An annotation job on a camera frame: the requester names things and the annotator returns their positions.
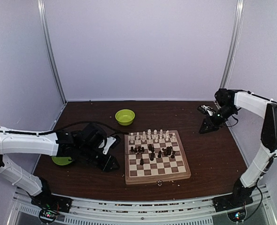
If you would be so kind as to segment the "wooden chess board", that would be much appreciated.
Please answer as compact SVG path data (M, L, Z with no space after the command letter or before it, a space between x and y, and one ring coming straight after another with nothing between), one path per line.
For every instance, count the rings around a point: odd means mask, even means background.
M191 177L184 147L176 130L129 133L125 143L125 183L161 183Z

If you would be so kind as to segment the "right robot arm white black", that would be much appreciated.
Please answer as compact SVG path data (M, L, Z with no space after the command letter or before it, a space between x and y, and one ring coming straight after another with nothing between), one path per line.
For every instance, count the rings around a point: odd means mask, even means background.
M277 102L258 96L246 90L219 89L215 93L218 110L207 105L197 109L205 118L199 129L200 134L219 130L229 117L238 114L240 109L248 110L263 118L260 148L248 169L235 182L229 203L240 206L251 195L257 181L277 158Z

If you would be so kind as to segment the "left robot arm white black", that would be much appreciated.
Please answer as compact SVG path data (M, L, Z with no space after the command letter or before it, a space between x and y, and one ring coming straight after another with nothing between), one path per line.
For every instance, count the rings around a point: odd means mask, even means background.
M56 198L47 181L25 171L8 154L40 154L69 158L71 161L83 158L101 170L110 172L119 168L119 164L108 151L118 145L121 139L117 133L107 135L102 126L99 122L87 122L83 130L73 132L63 128L46 132L21 131L0 126L0 176L26 191L45 208L51 208Z

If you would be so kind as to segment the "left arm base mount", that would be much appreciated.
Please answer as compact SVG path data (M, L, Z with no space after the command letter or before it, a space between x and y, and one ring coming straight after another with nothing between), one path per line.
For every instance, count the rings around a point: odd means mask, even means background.
M72 199L52 195L51 199L39 200L37 197L31 196L31 204L40 208L38 218L43 224L53 223L61 213L69 213Z

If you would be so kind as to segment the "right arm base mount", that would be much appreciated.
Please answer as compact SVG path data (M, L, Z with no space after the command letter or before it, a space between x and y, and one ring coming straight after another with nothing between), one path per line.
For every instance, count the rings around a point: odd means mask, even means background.
M231 195L224 195L213 198L213 205L216 212L227 212L227 217L231 222L242 222L247 218L246 206L253 203L253 199L248 197L241 203L231 204L229 201Z

